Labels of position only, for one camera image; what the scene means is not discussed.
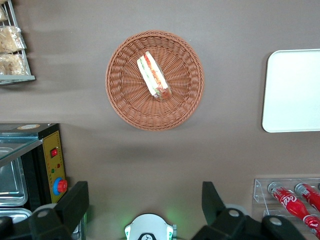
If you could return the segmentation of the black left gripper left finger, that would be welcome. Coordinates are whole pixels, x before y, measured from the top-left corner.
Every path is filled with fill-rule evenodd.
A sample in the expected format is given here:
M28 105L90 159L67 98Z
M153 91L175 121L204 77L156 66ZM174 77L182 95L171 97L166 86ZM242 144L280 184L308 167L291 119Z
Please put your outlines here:
M89 208L87 181L77 182L54 206L43 205L27 219L13 223L0 218L2 240L71 240L72 233Z

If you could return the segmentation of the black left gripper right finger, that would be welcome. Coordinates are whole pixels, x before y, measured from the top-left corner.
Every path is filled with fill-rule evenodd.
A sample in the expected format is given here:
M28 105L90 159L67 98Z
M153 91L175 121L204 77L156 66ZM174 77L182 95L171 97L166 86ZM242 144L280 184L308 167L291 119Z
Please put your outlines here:
M304 240L287 219L267 215L257 221L241 210L226 207L211 181L202 183L201 206L206 220L193 240Z

